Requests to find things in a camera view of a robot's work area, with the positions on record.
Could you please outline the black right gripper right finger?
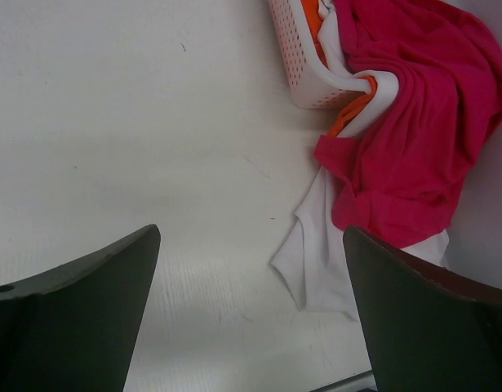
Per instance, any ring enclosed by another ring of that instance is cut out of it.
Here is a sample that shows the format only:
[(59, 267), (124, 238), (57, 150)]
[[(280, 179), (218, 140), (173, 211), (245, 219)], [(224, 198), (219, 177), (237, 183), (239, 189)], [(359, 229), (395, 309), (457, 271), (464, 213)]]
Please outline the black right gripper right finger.
[(348, 227), (344, 249), (379, 391), (502, 391), (502, 290)]

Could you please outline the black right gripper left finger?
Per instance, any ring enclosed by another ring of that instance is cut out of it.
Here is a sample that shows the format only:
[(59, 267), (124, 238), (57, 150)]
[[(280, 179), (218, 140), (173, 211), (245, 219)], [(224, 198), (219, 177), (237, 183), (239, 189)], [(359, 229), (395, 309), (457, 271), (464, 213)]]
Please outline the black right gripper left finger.
[(158, 262), (146, 225), (0, 286), (0, 391), (121, 391)]

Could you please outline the magenta t shirt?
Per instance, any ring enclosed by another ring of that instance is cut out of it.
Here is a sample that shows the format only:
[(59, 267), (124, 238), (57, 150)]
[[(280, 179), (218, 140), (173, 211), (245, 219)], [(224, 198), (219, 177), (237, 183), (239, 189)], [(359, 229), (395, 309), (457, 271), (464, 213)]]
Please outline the magenta t shirt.
[(408, 247), (450, 224), (464, 181), (502, 122), (502, 51), (473, 14), (443, 1), (338, 1), (354, 71), (398, 78), (398, 95), (360, 138), (322, 136), (315, 158), (338, 180), (339, 229)]

